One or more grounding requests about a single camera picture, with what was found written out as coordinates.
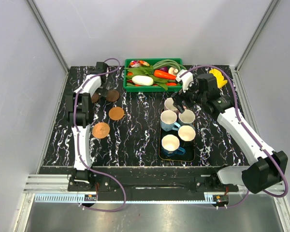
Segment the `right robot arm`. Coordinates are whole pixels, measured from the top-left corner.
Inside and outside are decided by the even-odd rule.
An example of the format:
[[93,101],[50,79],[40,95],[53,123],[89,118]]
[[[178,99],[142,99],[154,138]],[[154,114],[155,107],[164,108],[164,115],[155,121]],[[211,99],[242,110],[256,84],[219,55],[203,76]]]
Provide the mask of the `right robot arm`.
[[210,114],[239,145],[248,167],[223,167],[210,179],[213,190],[222,191],[228,184],[245,186],[251,193],[266,192],[267,188],[283,181],[288,157],[283,151],[276,152],[247,124],[237,104],[228,96],[221,95],[217,79],[211,73],[193,77],[182,71],[175,80],[182,88],[172,95],[173,105],[184,112],[197,104]]

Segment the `pink cup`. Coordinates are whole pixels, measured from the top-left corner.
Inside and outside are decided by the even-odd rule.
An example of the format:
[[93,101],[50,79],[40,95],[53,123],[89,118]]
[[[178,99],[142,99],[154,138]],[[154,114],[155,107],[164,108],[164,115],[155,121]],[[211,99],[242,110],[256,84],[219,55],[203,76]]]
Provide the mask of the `pink cup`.
[[172,98],[167,98],[164,102],[164,110],[170,110],[178,114],[179,110],[173,105],[173,103],[174,101]]

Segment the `white cup dark body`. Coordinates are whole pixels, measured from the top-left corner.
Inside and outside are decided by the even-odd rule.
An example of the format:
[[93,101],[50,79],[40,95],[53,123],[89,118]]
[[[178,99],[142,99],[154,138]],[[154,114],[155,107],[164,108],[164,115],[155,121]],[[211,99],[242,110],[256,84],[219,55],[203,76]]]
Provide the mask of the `white cup dark body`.
[[192,126],[184,125],[178,130],[178,138],[182,147],[193,145],[196,132]]

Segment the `woven rattan coaster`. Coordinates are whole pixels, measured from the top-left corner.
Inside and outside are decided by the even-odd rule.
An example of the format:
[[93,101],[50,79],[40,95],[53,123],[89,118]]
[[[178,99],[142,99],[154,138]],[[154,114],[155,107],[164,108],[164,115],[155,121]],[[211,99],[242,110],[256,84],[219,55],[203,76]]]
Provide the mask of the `woven rattan coaster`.
[[103,139],[108,136],[110,132],[110,127],[107,123],[99,122],[96,125],[94,125],[92,129],[92,135],[93,137],[97,139]]

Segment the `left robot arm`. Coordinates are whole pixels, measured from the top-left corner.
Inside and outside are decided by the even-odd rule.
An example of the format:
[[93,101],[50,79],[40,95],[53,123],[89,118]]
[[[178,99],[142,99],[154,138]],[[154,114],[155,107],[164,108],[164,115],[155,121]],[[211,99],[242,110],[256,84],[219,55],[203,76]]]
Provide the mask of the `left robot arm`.
[[93,71],[86,75],[83,83],[65,97],[67,121],[73,132],[75,161],[74,169],[84,171],[91,166],[89,134],[93,120],[92,96],[108,77],[109,67],[97,62]]

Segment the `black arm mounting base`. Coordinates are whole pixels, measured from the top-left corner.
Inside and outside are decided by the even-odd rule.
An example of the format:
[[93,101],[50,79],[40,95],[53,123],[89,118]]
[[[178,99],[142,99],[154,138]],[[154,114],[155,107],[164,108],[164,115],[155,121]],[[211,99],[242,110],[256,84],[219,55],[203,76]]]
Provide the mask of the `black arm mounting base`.
[[196,202],[209,201],[206,194],[245,195],[247,189],[235,184],[217,184],[214,167],[123,167],[98,168],[89,182],[65,174],[40,174],[41,183],[61,185],[60,190],[85,192],[86,201]]

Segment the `light brown wooden coaster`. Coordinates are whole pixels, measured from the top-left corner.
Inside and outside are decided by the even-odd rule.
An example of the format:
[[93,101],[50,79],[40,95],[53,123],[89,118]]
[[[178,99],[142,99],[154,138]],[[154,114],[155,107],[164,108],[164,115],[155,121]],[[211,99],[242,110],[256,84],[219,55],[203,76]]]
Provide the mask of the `light brown wooden coaster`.
[[109,117],[115,121],[122,119],[124,115],[125,112],[121,107],[113,107],[109,111]]

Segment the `dark walnut coaster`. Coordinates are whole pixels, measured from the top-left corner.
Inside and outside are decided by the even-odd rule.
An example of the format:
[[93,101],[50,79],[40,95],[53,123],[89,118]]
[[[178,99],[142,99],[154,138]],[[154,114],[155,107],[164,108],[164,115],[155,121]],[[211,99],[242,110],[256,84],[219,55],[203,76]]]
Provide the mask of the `dark walnut coaster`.
[[106,94],[106,100],[108,102],[116,102],[120,97],[120,93],[117,90],[109,90]]
[[99,99],[100,99],[100,94],[98,94],[98,93],[94,93],[94,94],[92,95],[92,97],[91,97],[91,102],[92,102],[93,104],[95,104],[95,103],[97,103],[97,102],[99,101]]

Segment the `grey blue cup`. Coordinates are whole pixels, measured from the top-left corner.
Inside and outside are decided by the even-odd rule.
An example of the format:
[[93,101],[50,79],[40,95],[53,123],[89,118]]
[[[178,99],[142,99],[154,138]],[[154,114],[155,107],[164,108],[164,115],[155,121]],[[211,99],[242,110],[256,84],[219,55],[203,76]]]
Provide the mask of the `grey blue cup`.
[[195,113],[189,109],[185,109],[183,113],[178,114],[178,122],[181,126],[193,124],[195,121]]

